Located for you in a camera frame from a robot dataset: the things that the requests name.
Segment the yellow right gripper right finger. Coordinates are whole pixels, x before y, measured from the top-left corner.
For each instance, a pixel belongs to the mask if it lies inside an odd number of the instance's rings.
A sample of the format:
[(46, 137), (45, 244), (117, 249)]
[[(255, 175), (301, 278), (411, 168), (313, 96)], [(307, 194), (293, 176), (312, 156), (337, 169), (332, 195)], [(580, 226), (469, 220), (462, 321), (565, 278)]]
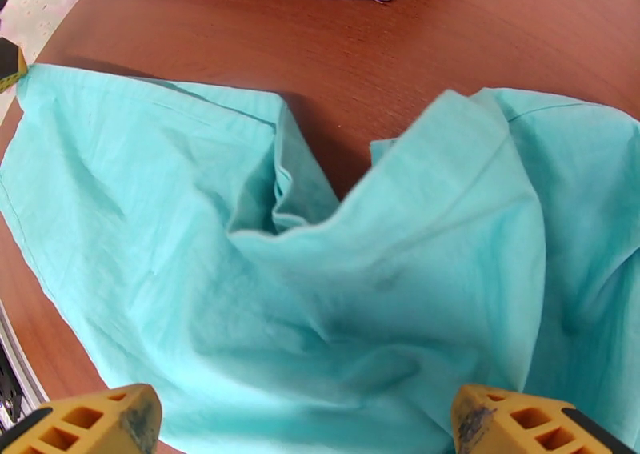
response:
[(632, 453), (561, 400), (481, 384), (458, 390), (450, 409), (457, 453)]

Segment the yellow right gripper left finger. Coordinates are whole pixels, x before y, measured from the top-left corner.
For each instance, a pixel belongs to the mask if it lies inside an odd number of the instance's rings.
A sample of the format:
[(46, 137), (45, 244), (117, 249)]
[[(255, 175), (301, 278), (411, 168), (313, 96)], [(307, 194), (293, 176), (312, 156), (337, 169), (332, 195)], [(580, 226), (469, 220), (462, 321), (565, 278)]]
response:
[(1, 434), (2, 453), (156, 453), (162, 405), (149, 384), (50, 401)]

